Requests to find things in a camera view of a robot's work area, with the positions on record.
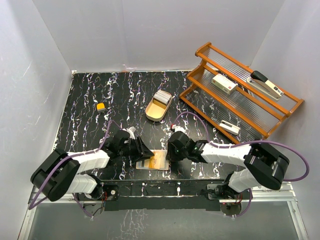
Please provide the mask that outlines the beige leather card holder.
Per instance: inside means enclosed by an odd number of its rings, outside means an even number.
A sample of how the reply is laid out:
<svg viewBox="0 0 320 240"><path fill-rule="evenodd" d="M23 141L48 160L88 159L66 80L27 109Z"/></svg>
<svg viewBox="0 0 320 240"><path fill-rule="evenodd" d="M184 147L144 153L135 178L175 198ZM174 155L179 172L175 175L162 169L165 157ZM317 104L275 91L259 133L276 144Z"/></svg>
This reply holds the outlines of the beige leather card holder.
<svg viewBox="0 0 320 240"><path fill-rule="evenodd" d="M138 161L135 168L138 170L157 170L157 171L168 171L170 163L166 159L167 150L151 150L154 156Z"/></svg>

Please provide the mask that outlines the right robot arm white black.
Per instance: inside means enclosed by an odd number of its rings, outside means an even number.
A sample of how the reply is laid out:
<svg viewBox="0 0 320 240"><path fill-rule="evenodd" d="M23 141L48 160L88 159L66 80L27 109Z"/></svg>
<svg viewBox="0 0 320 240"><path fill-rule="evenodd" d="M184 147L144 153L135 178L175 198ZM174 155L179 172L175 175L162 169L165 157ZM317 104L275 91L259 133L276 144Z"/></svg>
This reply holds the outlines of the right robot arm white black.
<svg viewBox="0 0 320 240"><path fill-rule="evenodd" d="M169 138L166 158L170 162L188 159L194 163L241 166L241 171L229 173L223 184L211 190L215 196L230 199L259 186L279 190L290 164L285 155L264 141L241 146L213 145L207 140L193 141L182 131L174 132Z"/></svg>

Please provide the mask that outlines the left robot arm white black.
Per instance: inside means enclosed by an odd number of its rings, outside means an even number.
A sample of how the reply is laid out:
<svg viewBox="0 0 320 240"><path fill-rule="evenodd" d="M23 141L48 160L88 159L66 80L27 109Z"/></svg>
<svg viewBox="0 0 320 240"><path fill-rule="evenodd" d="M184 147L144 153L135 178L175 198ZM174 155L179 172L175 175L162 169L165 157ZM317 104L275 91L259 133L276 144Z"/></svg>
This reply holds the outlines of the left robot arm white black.
<svg viewBox="0 0 320 240"><path fill-rule="evenodd" d="M155 154L144 144L134 128L118 130L114 136L105 138L102 147L83 152L66 152L55 149L30 177L51 202L65 194L82 193L97 200L103 195L98 180L86 171L104 169L118 158L128 158L133 163L150 159Z"/></svg>

